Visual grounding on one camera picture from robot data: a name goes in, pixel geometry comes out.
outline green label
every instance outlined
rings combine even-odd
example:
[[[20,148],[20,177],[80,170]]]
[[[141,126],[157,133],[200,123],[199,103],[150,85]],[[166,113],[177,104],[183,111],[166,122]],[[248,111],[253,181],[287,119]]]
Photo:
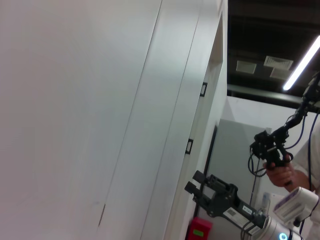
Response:
[[[193,230],[193,234],[197,235],[197,236],[200,236],[200,237],[204,236],[204,232],[203,231],[199,231],[199,230]]]

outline ceiling vent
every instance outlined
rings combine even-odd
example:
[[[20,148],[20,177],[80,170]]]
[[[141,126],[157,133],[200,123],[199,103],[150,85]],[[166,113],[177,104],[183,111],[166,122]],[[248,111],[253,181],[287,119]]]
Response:
[[[264,66],[275,69],[289,70],[293,62],[294,61],[288,59],[266,56]]]
[[[291,73],[292,71],[274,68],[271,72],[270,78],[287,80]]]
[[[254,74],[257,64],[247,61],[237,61],[236,62],[236,71],[246,74]]]

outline led light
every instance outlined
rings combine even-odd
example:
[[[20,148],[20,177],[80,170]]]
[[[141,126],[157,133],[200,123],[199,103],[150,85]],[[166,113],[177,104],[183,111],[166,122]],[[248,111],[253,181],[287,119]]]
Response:
[[[287,235],[286,235],[286,234],[284,234],[284,233],[280,233],[280,235],[279,235],[279,239],[280,239],[280,240],[288,240],[288,237],[287,237]]]
[[[292,85],[296,82],[300,74],[306,68],[310,60],[314,57],[318,49],[320,48],[320,36],[316,38],[306,55],[303,57],[299,65],[296,67],[294,72],[289,77],[288,81],[286,81],[285,85],[283,86],[283,90],[289,90]]]

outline hand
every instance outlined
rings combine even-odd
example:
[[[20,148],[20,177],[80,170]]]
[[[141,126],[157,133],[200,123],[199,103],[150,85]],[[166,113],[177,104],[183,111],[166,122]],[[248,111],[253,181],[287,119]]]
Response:
[[[277,187],[285,187],[286,183],[293,180],[295,176],[295,170],[291,163],[287,163],[286,166],[275,167],[274,163],[271,164],[272,170],[266,170],[266,174],[269,177],[270,181]]]

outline blue light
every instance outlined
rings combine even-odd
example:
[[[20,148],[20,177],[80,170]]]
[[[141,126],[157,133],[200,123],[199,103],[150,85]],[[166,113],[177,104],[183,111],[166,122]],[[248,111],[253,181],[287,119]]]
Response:
[[[288,240],[288,237],[287,237],[287,235],[286,235],[286,234],[284,234],[284,233],[280,233],[280,235],[279,235],[279,239],[280,239],[280,240]]]

